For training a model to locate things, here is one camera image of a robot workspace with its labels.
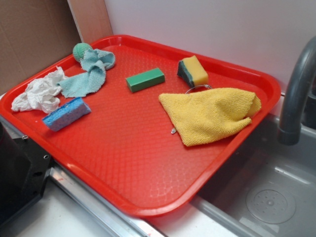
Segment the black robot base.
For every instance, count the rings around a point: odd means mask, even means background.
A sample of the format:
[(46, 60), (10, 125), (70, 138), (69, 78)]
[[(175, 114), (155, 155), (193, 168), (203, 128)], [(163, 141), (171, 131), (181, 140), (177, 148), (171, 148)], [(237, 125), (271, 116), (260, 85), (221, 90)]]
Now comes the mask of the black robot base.
[(11, 138), (0, 126), (0, 226), (38, 202), (53, 159), (31, 138)]

